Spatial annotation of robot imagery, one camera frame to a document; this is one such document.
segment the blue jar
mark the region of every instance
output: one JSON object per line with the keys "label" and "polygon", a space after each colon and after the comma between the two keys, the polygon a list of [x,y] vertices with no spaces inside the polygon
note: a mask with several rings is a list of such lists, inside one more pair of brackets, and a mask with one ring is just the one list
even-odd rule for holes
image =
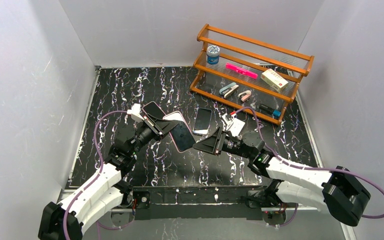
{"label": "blue jar", "polygon": [[209,64],[218,64],[220,56],[220,47],[210,45],[206,49],[206,62]]}

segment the pink highlighter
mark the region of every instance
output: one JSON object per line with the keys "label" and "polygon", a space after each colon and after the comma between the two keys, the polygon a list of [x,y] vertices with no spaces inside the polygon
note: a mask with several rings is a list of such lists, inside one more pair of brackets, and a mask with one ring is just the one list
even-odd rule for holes
{"label": "pink highlighter", "polygon": [[248,77],[253,78],[253,79],[257,79],[257,77],[258,77],[257,73],[243,69],[242,67],[235,66],[231,63],[226,63],[226,68],[233,70],[233,71],[237,72],[238,74],[242,74],[242,75],[248,76]]}

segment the gray wall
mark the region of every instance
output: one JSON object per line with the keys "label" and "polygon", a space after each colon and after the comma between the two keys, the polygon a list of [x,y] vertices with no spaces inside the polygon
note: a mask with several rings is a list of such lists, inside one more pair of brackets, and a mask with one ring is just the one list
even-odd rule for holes
{"label": "gray wall", "polygon": [[208,23],[298,50],[322,0],[60,0],[95,65],[191,66]]}
{"label": "gray wall", "polygon": [[[384,188],[384,1],[326,0],[300,52],[314,55],[299,92],[325,165]],[[384,212],[373,187],[365,214]],[[361,240],[384,239],[384,219],[362,219]]]}
{"label": "gray wall", "polygon": [[0,0],[0,240],[37,239],[67,181],[94,76],[58,0]]}
{"label": "gray wall", "polygon": [[[288,218],[292,213],[293,210],[287,211]],[[123,215],[112,220],[123,225],[128,222]],[[112,226],[109,214],[99,221]],[[340,223],[316,210],[298,211],[289,225],[277,230],[264,221],[245,218],[165,218],[137,220],[122,231],[101,228],[100,233],[103,240],[124,240],[130,236],[137,240],[345,240]],[[96,239],[98,231],[93,224],[83,240]]]}

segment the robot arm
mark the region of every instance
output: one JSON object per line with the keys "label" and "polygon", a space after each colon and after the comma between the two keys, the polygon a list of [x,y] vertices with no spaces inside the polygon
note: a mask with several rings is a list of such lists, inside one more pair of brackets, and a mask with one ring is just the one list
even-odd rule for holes
{"label": "robot arm", "polygon": [[67,230],[71,240],[81,240],[86,230],[106,212],[119,206],[131,192],[131,186],[123,177],[133,168],[136,152],[151,140],[160,141],[178,124],[175,120],[162,120],[152,115],[141,116],[140,106],[135,104],[127,114],[140,122],[134,136],[115,139],[101,173],[96,172],[73,194],[58,204],[50,202],[43,210],[38,237],[41,240],[64,240],[63,216],[69,204]]}
{"label": "robot arm", "polygon": [[[159,141],[178,124],[175,120],[162,120],[152,115],[140,115],[140,105],[135,104],[127,113],[140,122],[134,136],[127,140],[115,139],[101,173],[95,173],[87,182],[58,204],[50,202],[43,210],[38,237],[41,240],[64,240],[63,216],[70,207],[67,230],[72,240],[81,240],[86,230],[112,208],[126,202],[131,186],[123,177],[132,170],[136,152],[152,139]],[[370,199],[369,192],[353,176],[327,171],[306,170],[309,167],[279,157],[265,148],[265,143],[254,132],[247,132],[242,139],[233,137],[220,127],[208,138],[195,143],[194,149],[213,155],[222,151],[249,159],[248,167],[257,175],[274,179],[263,191],[244,197],[263,206],[280,203],[300,203],[327,212],[338,221],[357,226]]]}
{"label": "robot arm", "polygon": [[[299,203],[329,212],[341,223],[355,227],[371,197],[354,176],[302,169],[310,166],[275,157],[255,131],[245,133],[239,140],[219,127],[211,136],[195,143],[193,148],[213,155],[225,151],[247,158],[251,171],[274,180],[259,194],[244,197],[248,206],[249,201],[255,200],[264,206]],[[337,169],[348,171],[341,166]]]}

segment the smartphone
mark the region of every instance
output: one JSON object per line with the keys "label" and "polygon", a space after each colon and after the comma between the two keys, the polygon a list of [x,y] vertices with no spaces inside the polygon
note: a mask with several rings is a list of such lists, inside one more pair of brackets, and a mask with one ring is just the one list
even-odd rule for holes
{"label": "smartphone", "polygon": [[166,115],[166,113],[161,110],[161,107],[158,106],[154,101],[151,101],[143,106],[142,111],[144,111],[147,115],[151,115],[157,119],[163,119]]}
{"label": "smartphone", "polygon": [[174,145],[179,153],[183,153],[192,148],[195,144],[194,136],[179,111],[167,114],[162,119],[179,121],[178,125],[170,131],[171,139],[173,139]]}
{"label": "smartphone", "polygon": [[198,108],[198,112],[195,117],[195,126],[193,127],[193,133],[196,135],[207,135],[208,128],[210,127],[211,114],[213,112],[210,109]]}

